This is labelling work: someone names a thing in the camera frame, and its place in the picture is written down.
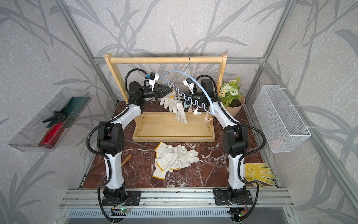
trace black cable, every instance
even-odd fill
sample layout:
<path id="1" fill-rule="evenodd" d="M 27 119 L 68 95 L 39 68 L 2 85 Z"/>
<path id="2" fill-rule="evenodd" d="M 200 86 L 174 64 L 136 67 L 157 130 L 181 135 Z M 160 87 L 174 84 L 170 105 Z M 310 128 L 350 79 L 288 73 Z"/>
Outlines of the black cable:
<path id="1" fill-rule="evenodd" d="M 143 69 L 140 69 L 140 68 L 134 68 L 132 70 L 130 70 L 127 75 L 126 75 L 126 78 L 124 79 L 124 87 L 126 88 L 126 91 L 128 92 L 128 87 L 127 87 L 127 79 L 129 77 L 129 75 L 134 72 L 134 71 L 141 71 L 145 74 L 145 77 L 147 77 L 147 73 L 143 70 Z"/>
<path id="2" fill-rule="evenodd" d="M 122 111 L 119 115 L 117 115 L 117 117 L 120 117 L 122 114 L 126 113 L 128 110 L 129 110 L 129 107 L 127 107 L 124 111 Z M 94 134 L 94 132 L 95 132 L 98 128 L 102 127 L 103 125 L 109 124 L 109 123 L 111 123 L 111 122 L 117 120 L 117 117 L 115 117 L 115 118 L 113 118 L 113 119 L 111 119 L 111 120 L 109 120 L 109 121 L 103 122 L 102 124 L 97 125 L 97 126 L 96 126 L 95 128 L 93 128 L 93 130 L 88 134 L 87 139 L 86 139 L 86 146 L 87 146 L 88 150 L 89 150 L 90 152 L 96 154 L 96 155 L 103 156 L 103 157 L 105 158 L 105 160 L 107 161 L 107 164 L 108 164 L 108 176 L 107 176 L 107 181 L 104 182 L 103 184 L 98 185 L 98 187 L 97 187 L 97 196 L 98 196 L 98 204 L 100 205 L 101 211 L 102 211 L 103 215 L 105 216 L 105 218 L 106 218 L 108 221 L 110 221 L 110 222 L 113 222 L 114 219 L 110 218 L 110 217 L 106 214 L 105 210 L 103 209 L 102 200 L 101 200 L 101 195 L 100 195 L 100 187 L 105 186 L 106 184 L 109 183 L 109 181 L 110 181 L 110 179 L 111 179 L 111 176 L 112 176 L 112 167 L 111 167 L 111 163 L 110 163 L 110 161 L 109 161 L 109 159 L 108 159 L 108 156 L 107 156 L 106 154 L 101 153 L 101 152 L 97 152 L 97 151 L 95 151 L 94 149 L 92 149 L 91 144 L 90 144 L 90 140 L 91 140 L 92 135 Z"/>
<path id="3" fill-rule="evenodd" d="M 219 96 L 218 96 L 218 94 L 217 94 L 217 93 L 218 93 L 218 90 L 217 90 L 217 87 L 216 87 L 215 80 L 214 80 L 211 76 L 209 76 L 209 75 L 200 75 L 200 76 L 198 76 L 198 77 L 196 78 L 196 80 L 198 80 L 198 79 L 201 78 L 201 77 L 208 77 L 208 78 L 211 79 L 211 81 L 212 81 L 213 84 L 214 84 L 216 99 L 218 100 L 218 102 L 220 102 L 220 98 L 219 98 Z M 247 212 L 247 215 L 245 215 L 242 219 L 239 220 L 239 221 L 241 222 L 241 221 L 243 221 L 244 219 L 246 219 L 246 218 L 252 213 L 253 209 L 255 208 L 255 205 L 256 205 L 256 203 L 257 203 L 257 198 L 258 198 L 258 190 L 259 190 L 259 188 L 258 188 L 258 181 L 256 181 L 256 180 L 254 180 L 254 181 L 246 181 L 246 180 L 244 180 L 244 179 L 241 177 L 241 175 L 240 175 L 241 162 L 242 162 L 242 160 L 243 160 L 246 156 L 249 156 L 249 155 L 251 155 L 251 154 L 254 154 L 254 153 L 260 151 L 261 149 L 263 149 L 264 146 L 266 145 L 266 137 L 265 137 L 265 135 L 264 135 L 259 129 L 254 128 L 254 127 L 252 127 L 252 126 L 250 126 L 250 125 L 242 124 L 242 123 L 240 123 L 240 122 L 237 122 L 237 121 L 233 120 L 233 119 L 226 113 L 226 111 L 225 111 L 225 109 L 224 109 L 223 107 L 220 107 L 220 109 L 221 109 L 221 111 L 225 114 L 225 116 L 226 116 L 228 119 L 230 119 L 230 121 L 231 121 L 232 123 L 237 124 L 237 125 L 240 125 L 240 126 L 243 126 L 243 127 L 250 128 L 250 129 L 256 131 L 257 133 L 259 133 L 259 134 L 262 136 L 262 144 L 261 144 L 261 146 L 258 147 L 257 149 L 255 149 L 254 151 L 251 151 L 251 152 L 248 152 L 248 153 L 243 154 L 243 155 L 240 157 L 239 162 L 238 162 L 238 166 L 237 166 L 237 174 L 238 174 L 238 177 L 239 177 L 239 179 L 240 179 L 241 182 L 243 182 L 243 183 L 245 183 L 245 184 L 253 184 L 253 183 L 256 183 L 256 197 L 255 197 L 254 204 L 252 205 L 250 211 Z"/>
<path id="4" fill-rule="evenodd" d="M 145 87 L 148 87 L 148 86 L 147 86 L 147 78 L 144 79 L 143 85 L 144 85 Z"/>

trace mounting plate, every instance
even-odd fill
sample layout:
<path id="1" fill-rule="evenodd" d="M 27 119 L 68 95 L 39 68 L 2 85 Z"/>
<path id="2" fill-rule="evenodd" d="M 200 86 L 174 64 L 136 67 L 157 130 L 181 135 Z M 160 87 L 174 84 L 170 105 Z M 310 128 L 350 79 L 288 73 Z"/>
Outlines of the mounting plate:
<path id="1" fill-rule="evenodd" d="M 138 206 L 140 201 L 141 191 L 126 191 L 129 199 L 122 206 Z M 116 200 L 113 197 L 103 198 L 102 206 L 114 206 L 120 203 L 119 200 Z"/>
<path id="2" fill-rule="evenodd" d="M 233 205 L 228 200 L 229 197 L 227 195 L 227 191 L 214 190 L 214 195 L 215 195 L 215 204 L 216 205 Z M 246 190 L 246 196 L 243 197 L 243 199 L 245 199 L 246 205 L 252 205 L 252 197 L 251 197 L 251 193 L 249 190 Z M 245 205 L 245 202 L 241 201 L 237 205 Z"/>

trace vent grille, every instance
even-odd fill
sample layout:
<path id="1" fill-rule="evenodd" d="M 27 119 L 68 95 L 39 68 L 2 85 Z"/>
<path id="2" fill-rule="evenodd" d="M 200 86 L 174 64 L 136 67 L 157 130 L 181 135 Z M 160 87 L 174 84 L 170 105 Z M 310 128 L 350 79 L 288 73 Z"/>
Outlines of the vent grille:
<path id="1" fill-rule="evenodd" d="M 133 208 L 126 218 L 202 218 L 229 217 L 229 208 Z M 103 217 L 100 209 L 71 209 L 67 218 Z"/>

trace white work glove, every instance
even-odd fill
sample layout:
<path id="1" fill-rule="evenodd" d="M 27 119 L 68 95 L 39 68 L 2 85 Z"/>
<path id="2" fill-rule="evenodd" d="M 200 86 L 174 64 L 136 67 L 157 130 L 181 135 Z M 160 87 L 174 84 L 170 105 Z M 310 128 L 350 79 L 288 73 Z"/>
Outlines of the white work glove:
<path id="1" fill-rule="evenodd" d="M 170 112 L 173 112 L 173 113 L 177 112 L 176 100 L 172 94 L 167 94 L 167 95 L 163 96 L 163 98 L 160 100 L 159 105 L 160 106 L 164 105 L 165 109 L 169 107 Z"/>
<path id="2" fill-rule="evenodd" d="M 154 159 L 155 171 L 153 173 L 153 177 L 163 179 L 163 180 L 165 178 L 165 174 L 164 174 L 164 177 L 162 177 L 163 176 L 162 171 L 156 162 L 163 156 L 163 153 L 167 148 L 168 148 L 167 144 L 165 144 L 164 142 L 160 142 L 159 145 L 157 146 L 157 148 L 155 149 L 155 152 L 156 152 L 155 159 Z"/>
<path id="3" fill-rule="evenodd" d="M 170 170 L 170 166 L 176 161 L 179 157 L 179 151 L 177 147 L 168 146 L 163 153 L 161 158 L 155 158 L 155 171 L 153 177 L 164 180 L 166 173 Z"/>
<path id="4" fill-rule="evenodd" d="M 184 124 L 187 124 L 187 118 L 185 117 L 185 112 L 184 112 L 184 107 L 182 105 L 182 103 L 176 103 L 176 107 L 177 107 L 177 112 L 175 115 L 175 118 L 180 121 L 180 119 L 182 120 L 182 122 Z"/>
<path id="5" fill-rule="evenodd" d="M 181 157 L 181 156 L 183 156 L 183 155 L 188 153 L 188 151 L 185 148 L 185 146 L 178 145 L 177 148 L 178 148 L 178 151 L 179 151 L 179 157 Z"/>
<path id="6" fill-rule="evenodd" d="M 171 166 L 171 170 L 178 170 L 188 166 L 192 166 L 192 163 L 199 161 L 199 158 L 196 157 L 198 152 L 195 150 L 190 150 L 186 154 L 180 156 Z"/>

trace yellow dotted glove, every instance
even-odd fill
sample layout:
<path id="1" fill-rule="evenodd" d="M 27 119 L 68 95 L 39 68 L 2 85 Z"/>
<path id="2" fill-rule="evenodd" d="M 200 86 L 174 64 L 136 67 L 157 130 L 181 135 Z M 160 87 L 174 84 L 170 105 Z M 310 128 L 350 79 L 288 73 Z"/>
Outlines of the yellow dotted glove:
<path id="1" fill-rule="evenodd" d="M 267 163 L 245 163 L 243 168 L 245 170 L 244 177 L 247 181 L 257 180 L 272 186 L 275 185 L 273 179 L 276 176 Z M 259 182 L 258 186 L 263 189 L 262 183 Z"/>

